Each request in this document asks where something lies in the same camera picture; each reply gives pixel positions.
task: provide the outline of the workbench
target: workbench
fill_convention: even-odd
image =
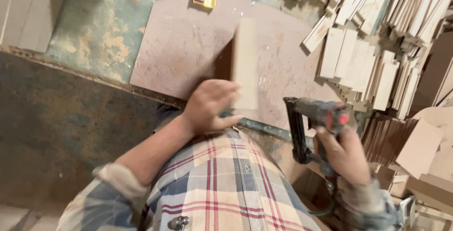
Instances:
[[[121,83],[128,83],[153,3],[158,0],[65,0],[45,56]],[[318,0],[252,0],[314,26],[324,13]],[[369,37],[377,43],[379,37]],[[159,97],[176,105],[171,98]],[[364,115],[355,114],[361,123]],[[286,130],[251,120],[243,125],[283,139]]]

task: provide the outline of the plaid shirt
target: plaid shirt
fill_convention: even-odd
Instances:
[[[133,173],[108,164],[67,206],[57,230],[136,230],[131,202],[147,188]],[[279,168],[244,133],[200,136],[162,169],[145,205],[148,230],[320,230]]]

